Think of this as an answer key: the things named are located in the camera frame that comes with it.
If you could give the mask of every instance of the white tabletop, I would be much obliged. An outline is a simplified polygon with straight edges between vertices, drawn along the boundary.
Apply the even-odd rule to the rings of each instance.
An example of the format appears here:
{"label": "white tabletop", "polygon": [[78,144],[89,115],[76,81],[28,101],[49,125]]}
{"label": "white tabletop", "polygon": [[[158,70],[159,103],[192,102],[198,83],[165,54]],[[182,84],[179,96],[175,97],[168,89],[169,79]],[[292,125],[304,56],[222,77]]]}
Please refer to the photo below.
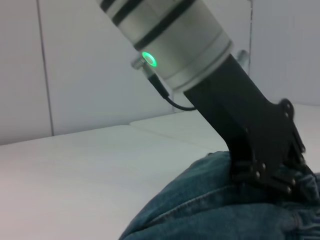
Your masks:
{"label": "white tabletop", "polygon": [[0,239],[117,239],[208,152],[131,126],[0,146]]}
{"label": "white tabletop", "polygon": [[[314,172],[320,172],[320,106],[295,105],[295,124],[306,146],[305,159]],[[141,130],[183,141],[208,151],[226,151],[224,140],[198,111],[182,112],[130,124]]]}

